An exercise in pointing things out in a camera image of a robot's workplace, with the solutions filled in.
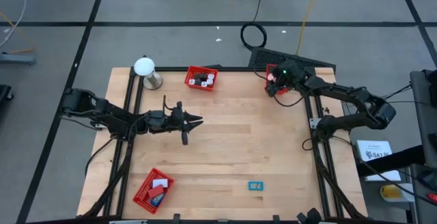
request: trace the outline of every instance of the white sphere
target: white sphere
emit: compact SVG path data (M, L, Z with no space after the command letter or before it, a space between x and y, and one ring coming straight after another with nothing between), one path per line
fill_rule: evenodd
M139 76L151 74L155 69L155 63L148 57L142 57L135 62L134 71Z

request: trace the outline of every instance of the wooden tabletop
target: wooden tabletop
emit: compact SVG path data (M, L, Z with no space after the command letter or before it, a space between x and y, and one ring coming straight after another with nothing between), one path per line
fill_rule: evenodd
M129 70L114 68L109 81L106 99L119 107L124 103ZM325 81L335 81L330 68L316 69L316 73ZM265 81L252 72L220 72L213 92L188 88L185 72L160 74L163 86L155 91L143 90L140 112L162 109L166 95L169 107L182 101L183 109L203 116L204 124L188 135L189 145L182 145L179 132L137 136L124 219L172 219L179 213L181 219L271 220L278 214L281 220L296 220L299 212L307 213L311 208L322 213L313 153L301 147L309 138L304 102L290 108L278 105L265 93ZM135 93L134 89L131 111ZM299 98L298 92L278 96L284 104ZM331 115L343 115L338 100L321 99ZM349 139L345 131L335 135ZM108 138L107 131L98 132L93 152ZM340 188L366 215L352 148L336 139L330 140L330 147ZM114 149L115 143L91 162L78 214L89 210L107 186ZM175 180L156 214L132 201L153 167ZM263 181L264 190L249 191L250 180ZM327 183L326 187L334 216L332 193ZM115 213L118 190L114 191L111 213Z

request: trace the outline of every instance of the blue block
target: blue block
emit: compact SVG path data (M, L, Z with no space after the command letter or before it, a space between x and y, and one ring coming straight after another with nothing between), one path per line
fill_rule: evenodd
M151 203L153 206L158 207L159 204L161 203L161 201L164 199L164 195L165 195L165 193L161 193L161 194L159 194L158 196L152 198L152 200L150 201L150 203Z
M262 191L264 190L264 182L249 181L250 191Z

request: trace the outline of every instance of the red plastic basket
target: red plastic basket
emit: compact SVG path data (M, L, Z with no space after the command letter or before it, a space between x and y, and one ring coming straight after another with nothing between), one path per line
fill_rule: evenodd
M266 70L266 78L268 78L268 74L270 74L270 70L272 70L274 67L276 67L276 64L268 64L267 65L267 70ZM282 95L284 93L288 92L288 89L286 87L281 88L281 90L279 90L276 95Z
M195 74L200 74L200 73L214 74L214 82L212 83L211 87L201 87L198 85L190 85L188 83L190 81L190 79L194 78ZM214 69L197 67L197 66L190 66L190 67L188 67L188 72L186 73L185 84L191 88L196 88L196 89L212 92L212 89L214 88L214 86L216 85L216 82L217 82L217 74L218 73L219 72L217 70L214 70Z
M165 195L163 197L163 200L161 201L158 207L155 207L150 203L151 199L148 197L147 192L152 187L152 180L157 180L157 179L168 179L169 185L167 188L164 188ZM147 176L147 178L144 180L137 194L135 194L133 201L138 205L140 205L141 207L143 207L148 212L155 214L156 211L159 209L159 207L163 204L164 198L167 196L171 186L173 186L173 183L174 180L172 178L170 178L163 172L153 168L149 173L149 175Z

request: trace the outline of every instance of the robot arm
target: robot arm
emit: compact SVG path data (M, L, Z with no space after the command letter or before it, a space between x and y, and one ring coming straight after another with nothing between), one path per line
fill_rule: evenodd
M188 145L187 133L202 124L202 117L190 115L182 111L182 102L168 110L171 115L165 115L165 96L162 111L148 111L135 115L125 111L104 98L97 98L92 92L83 89L68 89L61 107L68 117L87 117L96 123L105 125L111 136L128 140L129 137L160 132L181 131L182 143Z
M295 89L303 96L327 96L352 103L357 113L343 117L325 115L314 119L313 124L318 139L327 140L338 129L367 126L371 129L385 129L396 115L396 110L381 97L370 94L365 87L344 87L327 83L320 77L302 71L294 61L287 60L272 71L266 91L274 96L284 87Z

